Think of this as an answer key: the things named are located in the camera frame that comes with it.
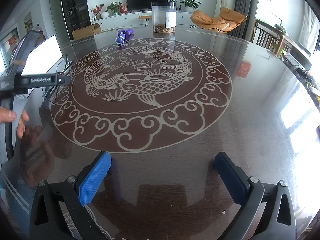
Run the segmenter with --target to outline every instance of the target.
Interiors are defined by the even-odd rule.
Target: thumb
[[[6,108],[0,108],[0,123],[2,122],[12,122],[16,119],[17,114],[14,111],[10,111]]]

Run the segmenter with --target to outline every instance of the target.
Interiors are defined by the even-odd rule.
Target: white cabinet
[[[114,29],[114,28],[120,28],[120,27],[143,25],[143,20],[139,20],[138,18],[140,16],[145,16],[145,15],[152,15],[152,12],[134,12],[134,13],[121,14],[121,15],[114,15],[114,16],[109,16],[108,18],[105,18],[105,19],[94,21],[91,24],[99,23],[102,31]],[[176,23],[192,26],[193,22],[190,19],[191,15],[192,13],[188,13],[188,12],[177,12]],[[152,19],[149,19],[149,26],[150,25],[152,25]]]
[[[130,25],[139,25],[140,20],[138,20],[139,14],[123,14],[114,16],[113,20],[115,23],[115,27],[123,27],[123,26],[130,26]]]
[[[104,19],[95,21],[94,23],[99,23],[102,31],[112,29],[115,27],[115,23],[113,22],[113,17],[112,18],[104,18]]]
[[[183,24],[183,25],[193,25],[194,23],[191,21],[192,13],[188,12],[177,12],[177,24]]]

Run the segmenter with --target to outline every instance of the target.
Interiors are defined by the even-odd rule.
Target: window
[[[13,54],[20,41],[17,28],[12,30],[0,41],[0,52],[3,60],[4,67],[7,68],[10,65]]]

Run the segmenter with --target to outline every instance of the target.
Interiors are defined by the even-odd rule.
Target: glass cabinet
[[[61,0],[61,3],[68,34],[73,40],[73,31],[91,24],[87,0]]]

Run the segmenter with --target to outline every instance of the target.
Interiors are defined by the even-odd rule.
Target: dining table
[[[85,206],[106,237],[218,239],[240,209],[213,165],[225,152],[248,176],[287,183],[299,237],[320,209],[320,113],[303,84],[271,51],[227,34],[133,30],[122,45],[114,30],[61,46],[70,85],[29,94],[26,131],[0,175],[22,233],[40,180],[78,175],[106,151],[111,168]]]

